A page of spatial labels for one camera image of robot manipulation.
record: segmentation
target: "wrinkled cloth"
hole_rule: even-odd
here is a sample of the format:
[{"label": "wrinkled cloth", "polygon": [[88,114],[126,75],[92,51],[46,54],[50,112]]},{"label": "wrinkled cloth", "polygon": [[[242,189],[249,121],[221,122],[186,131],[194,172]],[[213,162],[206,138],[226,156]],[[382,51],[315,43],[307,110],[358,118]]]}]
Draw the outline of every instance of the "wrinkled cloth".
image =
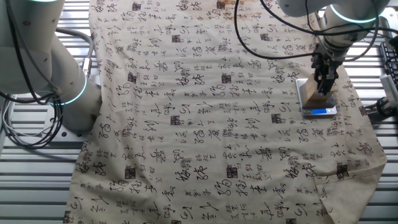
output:
[{"label": "wrinkled cloth", "polygon": [[[266,4],[308,29],[306,17]],[[295,81],[313,73],[311,57],[251,55],[233,9],[227,0],[90,1],[103,105],[64,223],[358,221],[386,156],[347,73],[338,69],[338,114],[304,118]],[[261,55],[316,45],[259,1],[241,1],[238,26]]]}]

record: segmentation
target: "metal table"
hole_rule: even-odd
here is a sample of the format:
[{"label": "metal table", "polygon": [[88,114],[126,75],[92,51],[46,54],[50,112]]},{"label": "metal table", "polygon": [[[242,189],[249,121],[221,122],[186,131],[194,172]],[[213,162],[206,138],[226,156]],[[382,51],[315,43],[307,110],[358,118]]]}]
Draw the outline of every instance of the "metal table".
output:
[{"label": "metal table", "polygon": [[[398,6],[398,0],[391,1],[390,5]],[[90,35],[88,8],[89,0],[66,0],[59,26]],[[84,58],[88,50],[87,43],[67,35],[57,35],[77,60]],[[371,36],[365,39],[367,42],[370,40]],[[359,55],[368,45],[365,41],[356,43],[348,54]],[[382,38],[378,38],[376,44],[382,41],[384,41]],[[365,57],[345,63],[344,66],[365,105],[373,104],[378,98],[385,96],[379,81],[384,69],[376,46]],[[99,81],[95,58],[93,58],[91,79]],[[40,132],[44,127],[47,110],[48,106],[16,104],[12,122],[21,132],[28,134]],[[398,223],[397,121],[389,118],[383,122],[373,123],[373,128],[387,154],[388,163],[359,223]],[[55,142],[39,151],[77,159],[81,145],[81,140]],[[0,157],[0,223],[61,224],[73,168],[73,163],[32,154],[5,139]]]}]

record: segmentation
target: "beige fabric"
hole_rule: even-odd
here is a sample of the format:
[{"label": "beige fabric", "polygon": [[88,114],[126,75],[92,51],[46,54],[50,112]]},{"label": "beige fabric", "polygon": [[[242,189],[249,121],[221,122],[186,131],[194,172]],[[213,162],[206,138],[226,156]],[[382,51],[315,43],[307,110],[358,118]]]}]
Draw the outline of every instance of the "beige fabric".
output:
[{"label": "beige fabric", "polygon": [[[91,0],[101,114],[64,223],[356,223],[386,156],[343,68],[338,114],[303,118],[310,57],[238,44],[232,1]],[[280,15],[275,1],[267,1]],[[242,1],[239,31],[272,56],[315,38]],[[284,17],[308,28],[306,18]]]}]

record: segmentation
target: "calligraphy print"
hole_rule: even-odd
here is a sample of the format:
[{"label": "calligraphy print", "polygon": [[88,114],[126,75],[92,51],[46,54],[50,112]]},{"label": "calligraphy print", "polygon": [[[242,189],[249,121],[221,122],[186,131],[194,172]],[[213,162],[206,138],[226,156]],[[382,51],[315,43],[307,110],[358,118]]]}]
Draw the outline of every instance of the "calligraphy print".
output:
[{"label": "calligraphy print", "polygon": [[225,3],[221,0],[217,0],[216,6],[217,9],[225,9]]},{"label": "calligraphy print", "polygon": [[140,10],[141,10],[141,4],[138,4],[138,3],[134,2],[134,3],[132,4],[132,9],[131,9],[131,10],[133,10],[133,11],[140,11]]},{"label": "calligraphy print", "polygon": [[360,106],[360,107],[358,107],[358,109],[359,109],[359,111],[361,112],[361,115],[362,115],[362,116],[368,115],[368,113],[366,112],[366,109],[365,109],[364,106]]},{"label": "calligraphy print", "polygon": [[63,216],[63,222],[62,223],[71,223],[70,220],[70,211],[65,211],[65,214]]},{"label": "calligraphy print", "polygon": [[124,170],[124,178],[126,180],[131,180],[136,178],[136,168],[127,166]]},{"label": "calligraphy print", "polygon": [[180,125],[180,116],[179,115],[171,116],[170,117],[170,124],[171,125]]},{"label": "calligraphy print", "polygon": [[232,135],[233,135],[233,133],[232,133],[232,129],[231,128],[223,130],[223,137],[232,137]]},{"label": "calligraphy print", "polygon": [[222,84],[227,84],[227,83],[231,83],[231,75],[222,75],[221,76],[221,82]]},{"label": "calligraphy print", "polygon": [[[349,170],[383,167],[343,67],[339,113],[303,117],[295,81],[314,72],[311,56],[257,58],[236,38],[234,18],[260,55],[310,53],[317,38],[281,24],[257,1],[240,0],[235,16],[235,3],[90,1],[104,103],[75,164],[66,222],[327,223],[330,211],[318,205],[326,195],[308,181],[335,173],[354,182]],[[264,3],[308,28],[306,16],[289,18],[276,0]],[[314,14],[309,19],[319,29]],[[335,194],[365,206],[349,190],[327,197]]]},{"label": "calligraphy print", "polygon": [[287,159],[287,162],[289,163],[289,166],[300,165],[298,156],[289,156],[289,158]]},{"label": "calligraphy print", "polygon": [[296,218],[286,218],[286,224],[297,224]]},{"label": "calligraphy print", "polygon": [[260,39],[263,41],[272,41],[272,38],[268,37],[268,34],[260,34]]},{"label": "calligraphy print", "polygon": [[182,159],[182,161],[180,162],[181,168],[182,169],[189,169],[191,168],[191,163],[192,159]]},{"label": "calligraphy print", "polygon": [[172,35],[172,42],[173,43],[181,43],[182,40],[180,38],[180,35]]},{"label": "calligraphy print", "polygon": [[226,168],[227,178],[238,178],[238,168],[237,167],[227,167]]},{"label": "calligraphy print", "polygon": [[280,117],[280,114],[271,114],[272,118],[272,124],[282,124],[282,118]]},{"label": "calligraphy print", "polygon": [[338,180],[343,180],[345,177],[349,177],[347,169],[348,165],[342,165],[342,164],[337,165],[336,175]]},{"label": "calligraphy print", "polygon": [[127,80],[128,80],[129,82],[134,83],[134,84],[137,83],[137,77],[134,76],[134,75],[132,74],[132,72],[129,72]]}]

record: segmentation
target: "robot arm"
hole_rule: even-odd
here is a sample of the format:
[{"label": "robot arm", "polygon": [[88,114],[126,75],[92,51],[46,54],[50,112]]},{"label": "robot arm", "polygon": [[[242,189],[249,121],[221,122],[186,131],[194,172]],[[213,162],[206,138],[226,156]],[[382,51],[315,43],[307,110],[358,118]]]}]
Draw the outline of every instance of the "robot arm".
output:
[{"label": "robot arm", "polygon": [[[320,21],[321,30],[330,29],[325,31],[327,34],[372,27],[376,21],[376,13],[380,15],[389,0],[279,0],[279,5],[287,15],[297,17],[307,15],[306,2],[309,13],[327,6]],[[300,92],[301,97],[306,99],[303,107],[313,105],[307,103],[313,96],[323,98],[317,101],[317,106],[326,105],[335,79],[338,78],[336,69],[345,61],[349,48],[367,34],[368,31],[361,31],[345,35],[323,35],[319,38],[320,43],[315,49],[315,53],[319,54],[314,56],[312,65],[315,68],[315,82],[309,80],[305,84],[307,89],[316,91],[305,94]]]},{"label": "robot arm", "polygon": [[0,60],[0,91],[29,93],[17,60],[6,2],[12,9],[23,63],[34,91],[56,91],[64,106],[63,125],[71,131],[89,131],[100,111],[101,88],[85,75],[87,71],[83,72],[55,35],[64,0],[0,0],[0,55],[7,55]]}]

